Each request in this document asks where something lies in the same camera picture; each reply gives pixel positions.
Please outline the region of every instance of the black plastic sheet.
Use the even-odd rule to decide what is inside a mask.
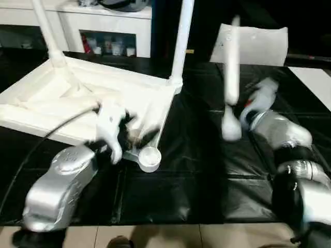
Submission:
[[[6,65],[1,90],[44,60],[42,54],[21,53],[6,50],[0,56],[0,70]],[[167,62],[151,59],[69,55],[164,78],[171,68]],[[274,109],[309,129],[316,149],[331,162],[330,113],[290,70],[241,66],[240,72],[240,100],[260,80],[272,77],[280,85]],[[272,150],[261,137],[245,132],[238,142],[224,142],[220,132],[223,109],[222,66],[186,63],[184,86],[173,100],[159,144],[160,168],[147,174],[130,161],[110,165],[100,159],[101,169],[84,190],[72,224],[277,221],[270,205],[276,172]],[[20,162],[38,139],[0,128],[0,203]],[[29,188],[66,146],[47,140],[36,151],[14,182],[0,213],[0,225],[19,224]]]

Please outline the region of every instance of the white cabinet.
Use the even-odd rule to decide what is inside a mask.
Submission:
[[[60,19],[70,51],[84,52],[83,31],[132,34],[136,40],[137,57],[151,56],[151,21],[109,15],[61,12]]]
[[[62,29],[58,12],[47,11],[47,17],[50,20],[57,44],[63,51],[68,51],[69,47]],[[2,25],[39,26],[39,23],[32,9],[0,8],[0,31],[2,29]]]
[[[80,7],[78,0],[43,0],[43,4],[63,51],[83,53],[82,34],[93,34],[102,37],[98,45],[103,53],[103,37],[112,37],[114,42],[129,40],[129,46],[123,48],[130,49],[130,54],[134,51],[137,57],[151,56],[151,6],[139,12],[119,12],[102,6]],[[0,0],[0,30],[2,25],[39,26],[30,0]]]

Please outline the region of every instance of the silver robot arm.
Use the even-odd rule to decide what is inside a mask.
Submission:
[[[312,150],[312,136],[304,127],[269,108],[276,83],[265,79],[240,115],[242,126],[266,139],[274,151],[278,174],[274,179],[273,210],[299,235],[312,223],[331,226],[331,181]]]
[[[44,233],[69,226],[81,192],[98,172],[96,156],[109,152],[110,164],[116,164],[131,148],[126,128],[131,119],[124,108],[110,101],[102,103],[96,141],[60,151],[31,187],[23,211],[24,228]]]
[[[24,227],[34,232],[67,228],[82,190],[98,172],[95,157],[85,145],[60,151],[26,197]]]

